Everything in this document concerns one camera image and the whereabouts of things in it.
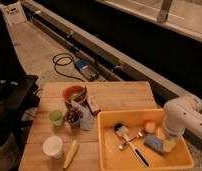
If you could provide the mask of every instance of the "wooden table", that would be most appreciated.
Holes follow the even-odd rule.
[[[61,110],[66,112],[62,91],[71,85],[85,85],[89,94],[95,97],[102,111],[153,109],[157,108],[148,82],[58,82],[47,83],[44,87],[36,117],[30,129],[19,170],[57,171],[63,170],[64,157],[55,160],[42,152],[44,140],[57,135],[63,139],[65,154],[73,139],[80,143],[79,151],[68,170],[99,170],[97,120],[91,131],[70,129],[66,124],[54,127],[48,112]]]

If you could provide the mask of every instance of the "spoon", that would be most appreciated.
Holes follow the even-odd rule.
[[[138,131],[137,135],[135,135],[134,137],[132,137],[128,141],[123,142],[118,147],[119,147],[120,150],[124,150],[127,147],[127,145],[128,145],[129,142],[133,141],[136,138],[142,138],[142,137],[144,137],[144,134],[141,131]]]

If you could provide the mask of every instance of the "red object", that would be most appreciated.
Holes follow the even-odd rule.
[[[66,103],[67,106],[71,106],[71,101],[70,99],[77,95],[78,93],[80,93],[85,87],[82,87],[82,86],[79,86],[79,85],[74,85],[74,86],[71,86],[71,87],[68,87],[66,88],[63,93],[62,93],[62,96],[63,96],[63,99],[64,99],[64,102]],[[87,99],[87,92],[81,97],[81,98],[78,98],[78,100],[76,102],[82,104],[86,101]]]

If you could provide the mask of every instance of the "orange tray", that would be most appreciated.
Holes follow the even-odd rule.
[[[100,168],[102,171],[135,171],[135,170],[179,170],[189,169],[194,166],[191,154],[184,138],[180,138],[171,152],[160,155],[143,145],[144,139],[134,140],[133,143],[148,161],[149,167],[145,168],[133,154],[131,149],[120,151],[118,145],[124,140],[114,132],[114,125],[122,123],[129,129],[128,135],[133,137],[137,131],[142,130],[145,120],[154,120],[161,125],[164,118],[162,109],[110,111],[98,114],[98,136]]]

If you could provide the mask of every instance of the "yellow object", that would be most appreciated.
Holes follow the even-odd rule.
[[[170,152],[176,144],[177,142],[173,139],[163,140],[163,151]]]
[[[77,140],[74,140],[69,148],[69,151],[66,155],[66,159],[64,161],[64,165],[63,165],[63,169],[66,170],[69,165],[71,164],[75,154],[77,153],[78,151],[78,148],[79,148],[79,144],[77,142]]]
[[[135,157],[130,148],[119,150],[118,146],[123,140],[115,134],[114,126],[117,123],[125,125],[129,129],[129,137],[133,137],[143,129],[143,123],[146,120],[153,120],[159,126],[158,129],[162,129],[163,118],[163,109],[100,112],[98,114],[98,138],[101,171],[156,171],[192,168],[194,162],[183,137],[178,140],[171,152],[164,155],[146,147],[143,144],[144,139],[133,141],[132,143],[149,162],[150,166],[147,168]]]

